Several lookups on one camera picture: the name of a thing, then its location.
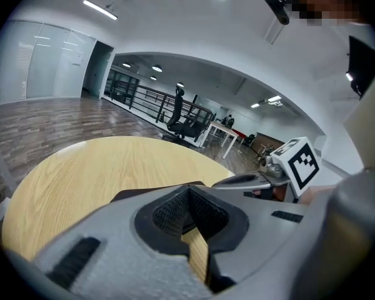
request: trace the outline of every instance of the ceiling light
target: ceiling light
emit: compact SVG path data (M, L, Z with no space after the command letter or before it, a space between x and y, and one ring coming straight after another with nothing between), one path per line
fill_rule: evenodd
M103 8L101 8L101 7L97 6L97 5L95 5L94 3L91 3L91 2L88 1L88 0L83 1L83 4L85 4L85 5L87 5L87 6L91 7L91 8L93 8L93 9L95 9L95 10L97 10L97 11L99 11L99 12L105 14L107 17L110 17L112 20L116 20L116 19L118 19L118 17L116 17L115 15L113 15L113 14L111 14L110 12L104 10Z
M273 103L274 101L278 101L278 100L281 100L282 98L281 97L279 97L279 96L276 96L276 97L270 97L269 99L268 99L268 102L269 103Z
M152 68L153 68L153 70L156 70L159 73L161 73L163 71L162 67L159 64L155 64Z
M351 74L349 74L348 72L346 72L346 77L349 79L349 81L353 81L353 77L351 76Z

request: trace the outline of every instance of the doorway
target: doorway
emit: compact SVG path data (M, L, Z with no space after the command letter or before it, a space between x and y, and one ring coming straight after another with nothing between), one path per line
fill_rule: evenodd
M82 88L95 98L100 97L101 84L112 51L112 47L97 41L87 65Z

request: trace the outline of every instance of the metal railing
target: metal railing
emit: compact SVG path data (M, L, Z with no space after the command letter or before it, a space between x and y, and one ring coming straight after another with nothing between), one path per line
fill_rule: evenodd
M134 108L147 114L155 119L156 123L166 124L174 112L175 96L150 87L117 81L106 86L104 94L127 105L129 109ZM194 141L197 141L213 118L214 114L211 110L186 100L183 101L180 122L189 119L189 126L197 131Z

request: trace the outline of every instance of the wooden floor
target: wooden floor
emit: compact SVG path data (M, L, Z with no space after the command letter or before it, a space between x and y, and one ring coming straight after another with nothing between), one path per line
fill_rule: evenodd
M163 132L120 107L92 97L22 101L0 106L0 150L19 184L43 159L72 144L107 136L161 139ZM235 174L255 171L254 152L235 143L222 159L229 142L208 137L196 149ZM0 176L0 202L9 195Z

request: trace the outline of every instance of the round wooden table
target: round wooden table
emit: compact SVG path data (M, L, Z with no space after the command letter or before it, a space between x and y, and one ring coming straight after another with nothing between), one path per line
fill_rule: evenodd
M54 236L121 190L233 176L225 167L186 147L146 137L83 141L39 163L16 189L2 227L2 242L31 260Z

